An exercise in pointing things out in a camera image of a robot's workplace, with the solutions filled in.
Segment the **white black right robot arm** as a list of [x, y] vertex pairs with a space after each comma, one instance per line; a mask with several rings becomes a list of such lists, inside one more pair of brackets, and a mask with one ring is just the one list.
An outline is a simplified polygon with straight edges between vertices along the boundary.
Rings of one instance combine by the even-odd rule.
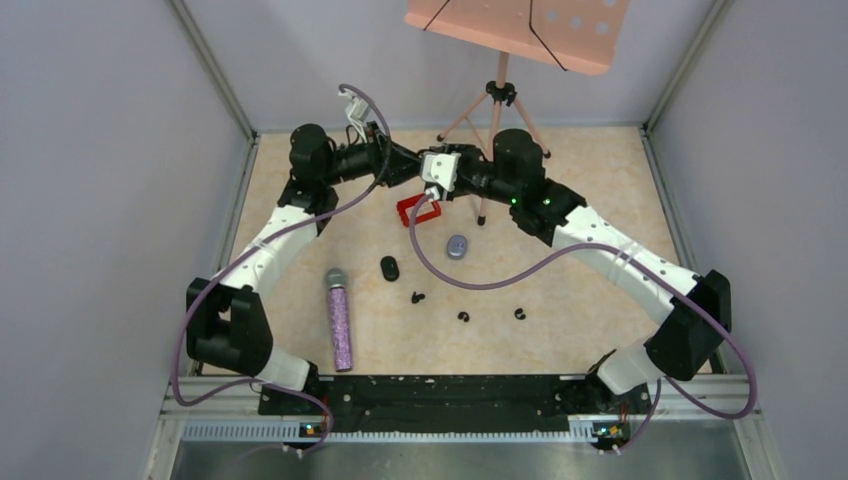
[[530, 133], [498, 133], [493, 152], [485, 160], [474, 145], [431, 148], [421, 155], [421, 177], [439, 200], [471, 194], [505, 204], [520, 230], [605, 276], [658, 326], [591, 369], [597, 378], [586, 385], [589, 404], [612, 412], [638, 385], [691, 380], [724, 341], [716, 329], [731, 325], [729, 279], [678, 266], [612, 226], [583, 196], [547, 176], [545, 154]]

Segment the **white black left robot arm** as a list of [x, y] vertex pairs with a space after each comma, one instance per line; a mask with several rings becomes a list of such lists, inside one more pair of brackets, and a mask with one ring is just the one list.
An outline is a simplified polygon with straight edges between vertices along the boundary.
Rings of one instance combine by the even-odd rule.
[[420, 172], [420, 154], [393, 142], [375, 123], [356, 144], [337, 144], [317, 124], [290, 136], [290, 177], [269, 220], [243, 252], [213, 279], [195, 279], [186, 294], [187, 355], [200, 363], [283, 387], [297, 413], [319, 404], [309, 361], [274, 344], [263, 299], [291, 262], [340, 213], [335, 187], [365, 176], [395, 186]]

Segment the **silver blue earbud charging case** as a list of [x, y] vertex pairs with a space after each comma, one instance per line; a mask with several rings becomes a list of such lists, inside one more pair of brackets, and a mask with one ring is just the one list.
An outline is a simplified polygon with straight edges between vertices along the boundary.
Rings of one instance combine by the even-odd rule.
[[468, 239], [464, 235], [452, 235], [446, 244], [446, 255], [452, 260], [463, 259], [468, 252]]

